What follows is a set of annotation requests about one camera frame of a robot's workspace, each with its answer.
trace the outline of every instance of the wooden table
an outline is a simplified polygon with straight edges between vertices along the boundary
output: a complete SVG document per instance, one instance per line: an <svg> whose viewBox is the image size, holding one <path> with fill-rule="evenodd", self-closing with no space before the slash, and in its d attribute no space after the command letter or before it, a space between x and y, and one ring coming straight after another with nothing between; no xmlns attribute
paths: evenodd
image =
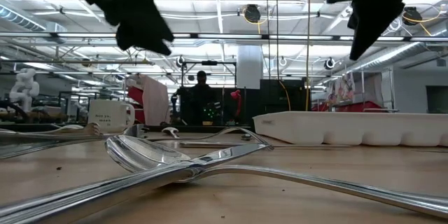
<svg viewBox="0 0 448 224"><path fill-rule="evenodd" d="M181 134L184 136L201 134ZM160 137L151 133L149 137ZM239 134L218 141L238 141ZM180 148L190 156L214 149ZM258 165L391 190L448 197L446 148L266 150L230 164ZM0 204L127 174L102 142L64 146L0 161ZM308 185L242 174L172 184L78 223L446 223L439 218Z"/></svg>

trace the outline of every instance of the white robot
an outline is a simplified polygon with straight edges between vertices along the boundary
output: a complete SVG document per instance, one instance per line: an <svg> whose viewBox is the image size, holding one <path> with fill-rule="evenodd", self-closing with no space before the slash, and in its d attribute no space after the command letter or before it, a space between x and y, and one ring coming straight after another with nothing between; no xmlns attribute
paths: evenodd
<svg viewBox="0 0 448 224"><path fill-rule="evenodd" d="M36 70L34 69L22 69L15 78L16 82L9 93L11 102L22 101L22 110L29 112L32 106L32 97L36 97L39 94L39 83L34 81Z"/></svg>

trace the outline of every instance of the utensil handle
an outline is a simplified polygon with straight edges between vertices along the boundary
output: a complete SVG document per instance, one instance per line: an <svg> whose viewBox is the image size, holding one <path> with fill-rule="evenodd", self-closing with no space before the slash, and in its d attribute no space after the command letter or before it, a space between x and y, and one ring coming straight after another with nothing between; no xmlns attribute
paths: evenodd
<svg viewBox="0 0 448 224"><path fill-rule="evenodd" d="M276 179L303 183L309 186L316 186L346 193L353 196L362 197L396 207L417 211L432 216L448 218L448 199L430 195L419 195L408 192L396 192L383 188L376 188L369 185L361 185L335 179L319 178L306 174L297 174L289 171L270 169L265 167L255 167L248 165L226 165L217 168L206 169L194 178L186 179L182 182L191 182L203 179L215 174L236 173L266 176Z"/></svg>
<svg viewBox="0 0 448 224"><path fill-rule="evenodd" d="M84 185L70 193L59 192L5 206L0 209L0 223L72 223L154 188L192 176L193 171L188 169L190 165L168 164L122 179L103 181L101 186L97 183Z"/></svg>

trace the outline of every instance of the red object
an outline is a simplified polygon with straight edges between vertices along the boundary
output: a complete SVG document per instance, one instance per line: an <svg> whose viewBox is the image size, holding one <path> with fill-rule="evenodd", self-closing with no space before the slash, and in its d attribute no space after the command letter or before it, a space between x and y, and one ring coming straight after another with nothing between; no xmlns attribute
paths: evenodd
<svg viewBox="0 0 448 224"><path fill-rule="evenodd" d="M232 99L234 100L238 100L238 109L237 109L237 113L235 114L235 116L239 116L239 114L241 113L241 95L240 95L241 91L237 90L235 92L231 92L230 96L232 97Z"/></svg>
<svg viewBox="0 0 448 224"><path fill-rule="evenodd" d="M328 104L326 103L326 102L321 102L320 104L319 104L319 106L317 106L317 104L316 105L314 105L312 108L311 108L311 111L317 111L317 112L328 112Z"/></svg>
<svg viewBox="0 0 448 224"><path fill-rule="evenodd" d="M143 106L143 90L136 87L129 87L127 89L127 96Z"/></svg>
<svg viewBox="0 0 448 224"><path fill-rule="evenodd" d="M127 90L127 96L139 103L133 104L133 107L135 109L135 120L145 124L146 121L145 113L143 110L143 90L137 87L129 87Z"/></svg>
<svg viewBox="0 0 448 224"><path fill-rule="evenodd" d="M355 104L347 104L343 106L337 106L336 112L366 112L366 113L384 113L385 111L364 111L364 109L382 109L381 106L373 101L366 101L365 104L358 102Z"/></svg>

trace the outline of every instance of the cable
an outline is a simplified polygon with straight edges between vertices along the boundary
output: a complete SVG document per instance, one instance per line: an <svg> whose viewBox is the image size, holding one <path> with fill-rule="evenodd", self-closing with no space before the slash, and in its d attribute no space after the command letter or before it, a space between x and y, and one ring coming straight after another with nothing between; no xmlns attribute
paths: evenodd
<svg viewBox="0 0 448 224"><path fill-rule="evenodd" d="M410 19L408 17L405 17L405 13L403 13L402 16L403 16L404 19L406 19L408 21L422 23L422 22L429 22L429 21L436 20L436 19L438 19L440 17L441 14L442 14L442 6L440 6L440 10L439 10L439 13L437 14L437 16L432 17L432 18L428 18L426 20L413 20L413 19Z"/></svg>
<svg viewBox="0 0 448 224"><path fill-rule="evenodd" d="M424 25L422 23L419 23L419 25L421 26L421 28L423 28L423 30L425 30L425 32L429 35L429 36L433 36L426 27L424 27Z"/></svg>
<svg viewBox="0 0 448 224"><path fill-rule="evenodd" d="M311 89L309 86L309 67L308 67L308 63L309 63L309 30L311 26L311 0L308 0L308 32L307 32L307 65L306 65L306 69L307 69L307 98L306 98L306 102L305 102L305 111L308 111L308 105L309 105L309 90Z"/></svg>
<svg viewBox="0 0 448 224"><path fill-rule="evenodd" d="M277 14L277 17L278 17L278 16L279 16L279 0L276 0L276 6L277 6L277 8L276 8L276 14ZM289 94L288 94L288 91L287 91L285 85L283 85L283 83L282 83L281 80L280 80L280 67L279 67L279 65L280 65L280 59L279 59L279 19L278 19L278 18L277 18L277 37L276 37L276 44L277 44L277 54L276 54L276 56L277 56L277 80L279 81L279 83L280 83L280 85L282 86L282 88L285 90L285 93L286 93L286 99L288 100L288 109L289 109L289 111L291 111L291 102L290 102L290 100L289 100Z"/></svg>
<svg viewBox="0 0 448 224"><path fill-rule="evenodd" d="M267 20L267 35L270 35L271 30L270 30L270 22L269 22L269 0L266 0L266 8L268 9L268 14L267 14L267 18L266 18L266 20ZM269 62L267 72L268 72L269 81L270 81L271 80L271 40L270 39L267 40L267 50L268 50L267 57L268 57L268 62ZM269 87L269 93L271 93L271 85L269 85L268 87Z"/></svg>
<svg viewBox="0 0 448 224"><path fill-rule="evenodd" d="M279 83L280 83L280 85L282 86L282 88L285 90L285 92L286 92L286 99L288 100L288 108L289 108L289 111L291 111L291 102L289 101L289 94L288 94L288 91L287 91L287 89L286 89L286 87L285 87L285 85L283 85L283 83L279 80Z"/></svg>

